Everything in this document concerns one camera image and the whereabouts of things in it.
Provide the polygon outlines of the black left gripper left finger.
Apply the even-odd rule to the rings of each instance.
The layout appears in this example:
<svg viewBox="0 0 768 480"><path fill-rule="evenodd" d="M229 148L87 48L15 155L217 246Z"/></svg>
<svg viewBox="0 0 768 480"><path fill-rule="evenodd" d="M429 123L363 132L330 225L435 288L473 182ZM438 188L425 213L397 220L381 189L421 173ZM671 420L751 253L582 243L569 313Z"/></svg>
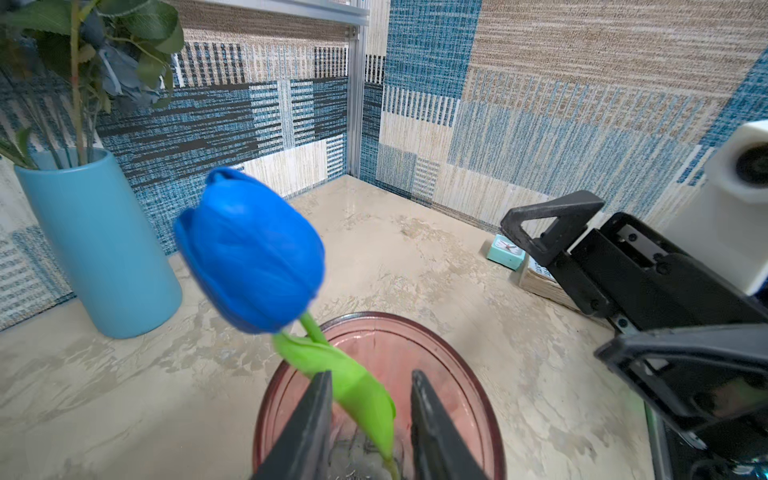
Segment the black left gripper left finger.
<svg viewBox="0 0 768 480"><path fill-rule="evenodd" d="M255 427L252 455L253 479L324 479L330 449L332 374L316 374L285 424L276 443L264 455L264 435L270 401L277 391L271 380L262 399Z"/></svg>

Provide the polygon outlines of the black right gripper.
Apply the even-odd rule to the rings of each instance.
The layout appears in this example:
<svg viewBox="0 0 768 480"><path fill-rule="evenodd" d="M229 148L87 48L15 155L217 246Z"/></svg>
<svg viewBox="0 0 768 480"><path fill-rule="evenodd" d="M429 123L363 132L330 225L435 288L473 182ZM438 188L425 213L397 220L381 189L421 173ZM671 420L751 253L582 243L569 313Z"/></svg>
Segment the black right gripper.
<svg viewBox="0 0 768 480"><path fill-rule="evenodd" d="M765 444L766 308L629 214L588 229L604 205L580 190L512 208L500 230L585 315L648 331L595 357L667 426L691 444ZM552 222L532 237L524 223L541 219Z"/></svg>

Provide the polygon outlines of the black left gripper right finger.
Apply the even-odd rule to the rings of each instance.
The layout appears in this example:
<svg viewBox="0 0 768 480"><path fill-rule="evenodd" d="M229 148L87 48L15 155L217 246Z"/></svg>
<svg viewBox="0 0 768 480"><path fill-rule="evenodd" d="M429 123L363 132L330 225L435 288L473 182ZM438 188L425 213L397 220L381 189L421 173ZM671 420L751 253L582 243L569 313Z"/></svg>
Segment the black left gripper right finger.
<svg viewBox="0 0 768 480"><path fill-rule="evenodd" d="M415 479L487 479L421 370L412 372L411 422Z"/></svg>

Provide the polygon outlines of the dark red glass vase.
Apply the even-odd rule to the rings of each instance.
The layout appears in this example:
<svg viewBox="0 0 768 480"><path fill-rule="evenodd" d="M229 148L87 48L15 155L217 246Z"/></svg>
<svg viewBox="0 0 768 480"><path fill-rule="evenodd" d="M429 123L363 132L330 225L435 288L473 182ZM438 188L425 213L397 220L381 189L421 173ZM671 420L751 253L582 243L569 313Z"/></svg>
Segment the dark red glass vase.
<svg viewBox="0 0 768 480"><path fill-rule="evenodd" d="M329 343L365 367L396 408L394 460L398 479L415 479L411 444L412 372L423 371L487 479L506 475L501 433L490 400L466 361L427 327L383 312L344 315L319 326ZM262 454L269 453L312 378L282 359L271 380ZM333 398L328 470L324 479L393 479L362 429Z"/></svg>

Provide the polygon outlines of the blue tulip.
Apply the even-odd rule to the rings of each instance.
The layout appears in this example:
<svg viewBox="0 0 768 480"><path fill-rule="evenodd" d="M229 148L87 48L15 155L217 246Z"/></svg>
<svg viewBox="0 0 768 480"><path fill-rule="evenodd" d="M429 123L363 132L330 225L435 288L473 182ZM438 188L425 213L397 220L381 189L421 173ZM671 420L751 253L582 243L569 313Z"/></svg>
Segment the blue tulip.
<svg viewBox="0 0 768 480"><path fill-rule="evenodd" d="M331 345L309 312L323 283L325 249L313 226L247 174L212 170L200 203L173 227L182 257L220 315L241 332L268 334L279 356L313 378L330 372L332 394L382 457L393 479L396 408L386 388Z"/></svg>

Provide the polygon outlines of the light blue ceramic vase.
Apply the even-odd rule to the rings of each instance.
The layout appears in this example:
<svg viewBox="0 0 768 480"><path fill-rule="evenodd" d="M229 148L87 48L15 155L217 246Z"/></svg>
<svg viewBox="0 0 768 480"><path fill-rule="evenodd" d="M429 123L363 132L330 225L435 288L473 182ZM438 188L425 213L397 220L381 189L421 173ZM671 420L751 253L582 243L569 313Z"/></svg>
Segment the light blue ceramic vase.
<svg viewBox="0 0 768 480"><path fill-rule="evenodd" d="M97 149L93 162L67 169L50 151L32 158L36 169L15 175L95 327L126 339L169 320L182 289L114 155Z"/></svg>

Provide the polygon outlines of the blue rose bouquet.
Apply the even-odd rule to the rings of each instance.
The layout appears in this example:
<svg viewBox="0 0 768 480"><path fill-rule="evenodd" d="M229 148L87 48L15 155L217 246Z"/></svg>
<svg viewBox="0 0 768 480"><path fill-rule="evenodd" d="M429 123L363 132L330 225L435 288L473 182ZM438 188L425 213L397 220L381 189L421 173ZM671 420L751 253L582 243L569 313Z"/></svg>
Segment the blue rose bouquet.
<svg viewBox="0 0 768 480"><path fill-rule="evenodd" d="M167 107L183 46L165 1L2 2L2 158L25 170L99 161L99 118L121 104Z"/></svg>

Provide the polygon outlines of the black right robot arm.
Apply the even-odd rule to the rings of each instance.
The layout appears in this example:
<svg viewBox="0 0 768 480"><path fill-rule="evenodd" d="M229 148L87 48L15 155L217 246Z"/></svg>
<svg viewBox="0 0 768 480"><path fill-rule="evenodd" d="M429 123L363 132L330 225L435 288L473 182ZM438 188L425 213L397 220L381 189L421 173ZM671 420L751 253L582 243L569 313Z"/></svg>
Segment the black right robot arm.
<svg viewBox="0 0 768 480"><path fill-rule="evenodd" d="M577 191L510 209L501 232L615 337L596 358L694 450L690 478L767 468L767 311L636 217L590 226Z"/></svg>

